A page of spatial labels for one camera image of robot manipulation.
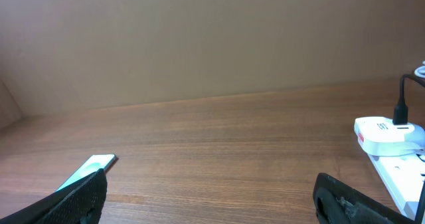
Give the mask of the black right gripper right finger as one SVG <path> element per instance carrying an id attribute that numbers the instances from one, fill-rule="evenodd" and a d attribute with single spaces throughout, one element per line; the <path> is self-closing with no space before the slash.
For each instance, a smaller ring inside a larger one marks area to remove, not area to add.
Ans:
<path id="1" fill-rule="evenodd" d="M 414 222 L 326 173 L 319 173 L 317 176 L 313 202 L 320 224 Z"/>

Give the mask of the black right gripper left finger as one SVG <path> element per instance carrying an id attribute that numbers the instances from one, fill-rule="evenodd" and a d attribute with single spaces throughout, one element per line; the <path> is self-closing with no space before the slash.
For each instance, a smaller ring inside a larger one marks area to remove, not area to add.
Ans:
<path id="1" fill-rule="evenodd" d="M 38 202 L 1 219 L 3 224 L 98 224 L 108 182 L 98 171 L 71 183 Z"/>

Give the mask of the Samsung Galaxy smartphone teal screen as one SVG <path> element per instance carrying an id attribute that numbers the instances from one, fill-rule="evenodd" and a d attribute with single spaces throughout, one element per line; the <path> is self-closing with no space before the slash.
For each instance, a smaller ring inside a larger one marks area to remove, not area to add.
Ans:
<path id="1" fill-rule="evenodd" d="M 107 172 L 118 160 L 115 154 L 98 154 L 90 156 L 56 191 L 59 191 L 70 184 L 103 169 Z"/>

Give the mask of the white USB charger adapter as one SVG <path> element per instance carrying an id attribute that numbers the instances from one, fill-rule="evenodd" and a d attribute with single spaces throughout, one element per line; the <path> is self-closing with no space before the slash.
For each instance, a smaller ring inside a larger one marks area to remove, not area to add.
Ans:
<path id="1" fill-rule="evenodd" d="M 424 150 L 424 129 L 416 124 L 393 124 L 390 118 L 356 118 L 354 131 L 363 151 L 372 156 L 403 156 Z"/>

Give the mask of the white power strip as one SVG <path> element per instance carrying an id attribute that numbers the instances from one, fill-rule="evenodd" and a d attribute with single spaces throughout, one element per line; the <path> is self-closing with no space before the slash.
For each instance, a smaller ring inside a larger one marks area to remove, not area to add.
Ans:
<path id="1" fill-rule="evenodd" d="M 396 157 L 369 155 L 398 210 L 414 220 L 424 184 L 424 155 Z"/>

